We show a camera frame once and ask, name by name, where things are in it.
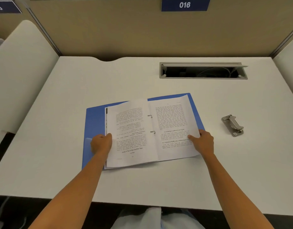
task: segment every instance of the blue binder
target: blue binder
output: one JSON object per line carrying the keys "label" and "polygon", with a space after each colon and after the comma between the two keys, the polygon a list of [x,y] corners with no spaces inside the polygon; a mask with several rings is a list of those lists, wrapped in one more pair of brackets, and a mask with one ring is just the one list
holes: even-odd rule
{"label": "blue binder", "polygon": [[[170,99],[170,98],[181,97],[184,95],[188,95],[188,97],[189,97],[190,104],[191,104],[198,128],[205,129],[190,93],[154,97],[154,98],[149,98],[148,101]],[[90,149],[90,142],[91,142],[92,138],[98,134],[103,134],[103,135],[105,134],[105,122],[104,122],[105,121],[105,108],[109,107],[109,106],[121,104],[124,102],[126,102],[126,101],[113,103],[113,104],[105,104],[105,105],[86,109],[82,169],[91,160],[91,158],[93,156],[93,153],[91,152],[91,149]]]}

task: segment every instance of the person's left arm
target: person's left arm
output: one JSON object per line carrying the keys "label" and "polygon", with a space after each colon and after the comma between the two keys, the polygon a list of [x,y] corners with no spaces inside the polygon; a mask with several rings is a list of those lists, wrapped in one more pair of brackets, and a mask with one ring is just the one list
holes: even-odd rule
{"label": "person's left arm", "polygon": [[111,145],[110,133],[92,139],[91,148],[95,155],[50,201],[29,229],[82,228]]}

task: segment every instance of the paper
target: paper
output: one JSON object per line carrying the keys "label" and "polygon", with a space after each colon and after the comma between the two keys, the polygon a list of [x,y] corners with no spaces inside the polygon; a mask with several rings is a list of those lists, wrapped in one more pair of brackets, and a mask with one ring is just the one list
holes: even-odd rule
{"label": "paper", "polygon": [[187,95],[149,101],[160,161],[198,155],[188,134],[200,137]]}
{"label": "paper", "polygon": [[107,108],[107,133],[113,144],[106,167],[158,161],[148,101],[134,100]]}

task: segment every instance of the hand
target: hand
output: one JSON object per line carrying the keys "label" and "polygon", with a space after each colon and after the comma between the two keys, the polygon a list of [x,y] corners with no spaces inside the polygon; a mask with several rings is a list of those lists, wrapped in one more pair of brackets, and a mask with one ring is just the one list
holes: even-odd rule
{"label": "hand", "polygon": [[213,136],[205,130],[199,130],[201,137],[196,138],[188,135],[190,141],[193,142],[195,149],[204,157],[209,154],[214,154]]}
{"label": "hand", "polygon": [[102,134],[98,134],[94,136],[90,145],[91,145],[91,151],[94,154],[101,153],[107,156],[112,145],[111,134],[108,133],[106,136]]}

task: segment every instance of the person's right arm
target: person's right arm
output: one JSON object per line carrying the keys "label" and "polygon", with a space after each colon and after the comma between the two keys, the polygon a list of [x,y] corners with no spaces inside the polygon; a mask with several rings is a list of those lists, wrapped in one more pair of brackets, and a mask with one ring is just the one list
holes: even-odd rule
{"label": "person's right arm", "polygon": [[214,155],[213,137],[200,130],[201,137],[188,135],[194,147],[204,158],[211,181],[231,229],[273,229],[273,226],[233,181]]}

